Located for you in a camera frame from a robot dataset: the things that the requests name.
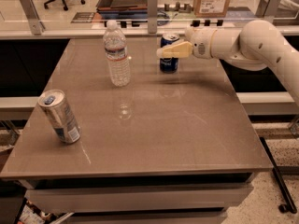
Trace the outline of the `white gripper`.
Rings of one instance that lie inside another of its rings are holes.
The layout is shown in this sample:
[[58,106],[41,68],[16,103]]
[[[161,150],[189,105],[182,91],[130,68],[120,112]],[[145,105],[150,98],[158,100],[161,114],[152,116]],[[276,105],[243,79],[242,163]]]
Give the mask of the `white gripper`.
[[187,58],[193,54],[200,59],[211,59],[211,45],[216,32],[216,29],[211,28],[187,28],[185,36],[189,42],[166,45],[157,49],[156,54],[159,58]]

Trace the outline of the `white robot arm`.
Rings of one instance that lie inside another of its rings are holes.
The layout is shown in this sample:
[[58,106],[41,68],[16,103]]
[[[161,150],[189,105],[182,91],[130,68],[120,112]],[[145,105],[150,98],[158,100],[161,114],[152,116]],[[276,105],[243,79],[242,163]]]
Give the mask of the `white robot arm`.
[[299,104],[299,52],[270,22],[250,21],[242,28],[188,28],[185,38],[157,49],[159,58],[220,59],[250,71],[269,68]]

